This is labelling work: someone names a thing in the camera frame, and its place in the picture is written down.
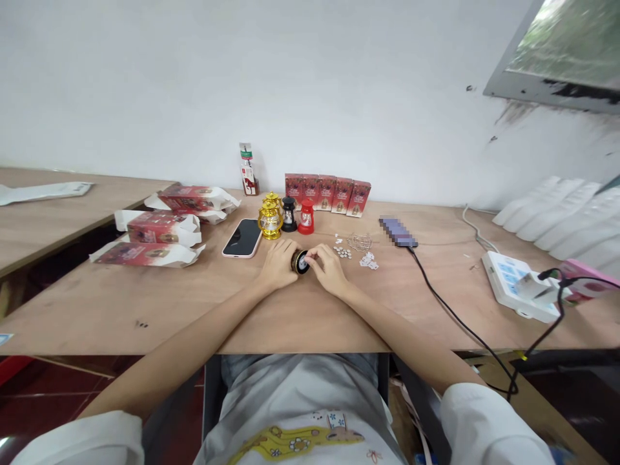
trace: black cable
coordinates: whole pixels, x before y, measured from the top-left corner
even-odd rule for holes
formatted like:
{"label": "black cable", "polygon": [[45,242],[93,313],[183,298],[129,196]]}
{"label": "black cable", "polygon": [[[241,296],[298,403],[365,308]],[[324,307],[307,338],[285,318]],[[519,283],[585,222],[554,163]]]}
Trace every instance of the black cable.
{"label": "black cable", "polygon": [[[508,371],[508,368],[506,368],[506,365],[504,365],[504,362],[502,362],[502,360],[497,356],[497,354],[493,351],[493,349],[491,347],[489,347],[489,345],[479,335],[477,335],[469,326],[467,326],[463,322],[463,320],[461,320],[459,318],[459,316],[454,312],[454,310],[452,308],[450,308],[450,306],[446,303],[446,301],[444,299],[442,299],[439,294],[437,294],[436,290],[433,288],[433,286],[429,282],[428,277],[426,276],[426,272],[424,270],[424,267],[420,263],[420,260],[418,260],[418,256],[415,254],[414,248],[413,247],[407,247],[407,249],[409,250],[409,252],[411,252],[411,254],[413,255],[413,259],[415,260],[415,262],[420,267],[420,271],[422,271],[422,276],[424,277],[424,281],[426,282],[426,285],[428,286],[428,289],[430,289],[430,291],[433,293],[433,295],[435,297],[437,297],[437,300],[439,300],[439,302],[441,302],[444,305],[444,307],[452,314],[452,316],[456,319],[456,321],[458,321],[459,324],[463,328],[465,328],[473,337],[476,338],[476,340],[478,342],[480,342],[480,344],[482,344],[482,346],[485,349],[487,349],[491,353],[493,358],[497,361],[497,363],[499,363],[499,365],[502,367],[502,369],[506,372],[506,375],[508,376],[508,379],[510,379],[512,381],[512,375]],[[490,388],[494,389],[495,391],[499,391],[501,393],[507,394],[508,396],[510,396],[512,394],[519,394],[519,387],[517,386],[516,383],[512,383],[511,382],[511,384],[509,385],[507,391],[505,389],[500,389],[499,387],[492,386],[491,384],[488,384],[488,383],[487,383],[487,385]]]}
{"label": "black cable", "polygon": [[[538,347],[538,345],[549,335],[551,334],[551,332],[560,324],[560,322],[564,319],[564,303],[563,303],[563,299],[562,299],[562,292],[564,291],[565,288],[567,288],[568,286],[576,283],[579,280],[582,279],[589,279],[589,280],[593,280],[593,281],[599,281],[599,282],[604,282],[607,284],[610,284],[614,287],[616,287],[617,289],[620,289],[620,286],[618,286],[615,283],[612,283],[611,281],[608,280],[604,280],[602,278],[594,278],[593,276],[578,276],[576,278],[569,278],[567,279],[564,275],[564,273],[562,272],[562,270],[560,270],[560,268],[551,268],[548,269],[546,271],[543,271],[541,274],[538,275],[538,279],[540,279],[541,281],[544,281],[545,279],[547,279],[549,276],[551,276],[551,274],[554,271],[558,271],[562,280],[559,282],[558,286],[558,290],[557,290],[557,306],[560,312],[560,316],[558,317],[558,319],[556,321],[553,322],[553,324],[547,328],[547,330],[530,346],[529,349],[527,349],[525,351],[525,353],[523,354],[523,359],[527,360],[529,358],[529,356],[532,354],[532,352],[534,352],[534,350],[536,349],[536,347]],[[513,395],[513,390],[512,390],[512,386],[517,386],[517,377],[519,376],[519,370],[517,368],[515,368],[514,373],[512,374],[512,376],[510,377],[510,385],[508,386],[508,394],[506,395],[506,400],[510,403],[510,398]]]}
{"label": "black cable", "polygon": [[[413,255],[413,259],[415,260],[415,262],[417,263],[417,265],[420,267],[420,271],[422,272],[422,276],[424,277],[424,281],[426,282],[426,285],[428,286],[428,289],[430,289],[430,291],[433,293],[433,295],[437,298],[437,300],[439,300],[439,302],[441,302],[443,304],[443,306],[452,314],[452,316],[456,319],[456,321],[459,322],[459,324],[465,328],[473,337],[476,338],[476,340],[478,342],[480,342],[480,344],[482,344],[482,346],[487,349],[491,355],[493,356],[493,358],[499,363],[499,365],[502,367],[502,369],[504,370],[504,372],[507,374],[508,378],[510,379],[510,384],[508,385],[508,390],[506,389],[500,389],[499,387],[495,387],[491,384],[487,383],[487,386],[489,386],[489,388],[494,389],[495,391],[501,392],[506,394],[506,400],[508,401],[508,403],[510,403],[510,400],[512,398],[513,395],[515,394],[519,394],[519,387],[517,386],[517,377],[519,376],[519,370],[515,367],[515,370],[512,374],[510,374],[510,371],[508,371],[508,368],[506,368],[506,365],[504,365],[504,362],[502,362],[502,360],[500,360],[500,358],[497,356],[497,354],[493,351],[493,349],[491,347],[489,347],[489,345],[479,336],[477,335],[469,326],[467,326],[460,318],[459,316],[454,312],[454,310],[446,303],[446,301],[444,299],[441,298],[441,296],[439,294],[437,294],[436,290],[433,288],[433,286],[431,285],[430,281],[428,280],[428,277],[426,276],[426,272],[424,270],[424,267],[422,266],[422,264],[420,263],[420,260],[418,259],[418,256],[415,254],[415,250],[413,247],[407,247],[407,249],[409,250],[409,252]],[[562,272],[562,270],[560,270],[560,268],[550,268],[546,271],[543,271],[542,273],[540,273],[538,275],[538,279],[540,279],[541,281],[544,281],[545,279],[549,278],[551,276],[551,274],[557,271],[559,272],[560,276],[561,276],[561,281],[559,282],[558,286],[558,292],[557,292],[557,305],[559,308],[559,313],[560,316],[553,322],[553,324],[547,328],[547,330],[525,351],[525,353],[523,354],[522,358],[524,360],[527,360],[528,357],[532,354],[532,352],[536,349],[536,347],[538,347],[538,345],[549,335],[551,334],[551,332],[562,322],[562,320],[564,319],[564,304],[563,304],[563,299],[562,299],[562,293],[564,291],[564,289],[574,283],[576,283],[579,280],[582,279],[589,279],[589,280],[593,280],[593,281],[599,281],[599,282],[604,282],[607,284],[610,284],[618,289],[620,289],[620,286],[618,286],[615,283],[612,283],[611,281],[608,280],[604,280],[602,278],[594,278],[591,276],[578,276],[576,278],[570,278],[567,279],[564,275],[564,273]]]}

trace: white wall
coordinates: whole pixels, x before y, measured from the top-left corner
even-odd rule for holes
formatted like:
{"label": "white wall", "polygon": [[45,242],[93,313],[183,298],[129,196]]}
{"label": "white wall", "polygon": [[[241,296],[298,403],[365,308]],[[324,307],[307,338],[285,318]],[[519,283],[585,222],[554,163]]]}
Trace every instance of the white wall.
{"label": "white wall", "polygon": [[323,172],[487,208],[549,174],[609,180],[617,118],[510,123],[513,107],[496,124],[507,102],[482,95],[529,5],[5,0],[0,164],[239,187],[250,141],[264,187]]}

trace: hand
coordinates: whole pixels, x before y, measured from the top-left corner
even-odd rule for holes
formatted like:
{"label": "hand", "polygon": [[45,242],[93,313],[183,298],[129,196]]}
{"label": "hand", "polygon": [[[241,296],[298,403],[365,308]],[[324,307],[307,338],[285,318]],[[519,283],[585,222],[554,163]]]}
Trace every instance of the hand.
{"label": "hand", "polygon": [[297,281],[298,275],[291,269],[291,259],[297,249],[301,247],[292,239],[277,241],[267,253],[256,282],[273,292]]}
{"label": "hand", "polygon": [[[323,268],[316,261],[317,258],[320,258],[323,262]],[[345,292],[352,287],[351,283],[344,276],[340,260],[325,244],[319,244],[313,249],[308,250],[305,260],[328,293],[342,298]]]}

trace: red tile floor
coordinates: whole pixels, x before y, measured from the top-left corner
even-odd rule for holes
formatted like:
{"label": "red tile floor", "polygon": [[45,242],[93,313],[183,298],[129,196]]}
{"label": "red tile floor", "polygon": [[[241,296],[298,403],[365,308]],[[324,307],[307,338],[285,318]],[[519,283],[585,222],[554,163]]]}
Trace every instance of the red tile floor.
{"label": "red tile floor", "polygon": [[[122,373],[140,359],[134,356],[83,357],[85,361]],[[0,465],[11,460],[32,439],[77,418],[110,380],[40,360],[0,386]],[[198,453],[202,429],[203,380],[170,438],[165,464],[191,464]]]}

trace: phone case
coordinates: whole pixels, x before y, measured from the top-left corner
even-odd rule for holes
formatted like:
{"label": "phone case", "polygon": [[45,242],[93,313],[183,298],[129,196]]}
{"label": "phone case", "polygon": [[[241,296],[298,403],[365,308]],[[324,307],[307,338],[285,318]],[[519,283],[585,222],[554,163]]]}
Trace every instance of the phone case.
{"label": "phone case", "polygon": [[252,258],[254,256],[254,254],[256,254],[256,249],[258,248],[258,243],[260,242],[260,238],[263,236],[262,233],[258,235],[258,238],[256,239],[256,243],[254,244],[254,249],[252,250],[252,253],[250,255],[229,255],[229,254],[225,254],[224,253],[224,249],[226,248],[226,245],[228,245],[229,241],[233,237],[234,232],[237,230],[237,228],[239,228],[239,225],[241,224],[241,222],[243,220],[255,220],[255,219],[256,218],[244,218],[239,223],[237,223],[237,227],[234,229],[234,231],[231,234],[231,237],[228,238],[228,240],[226,241],[226,244],[224,245],[224,247],[222,249],[222,255],[224,257],[228,257],[228,258]]}

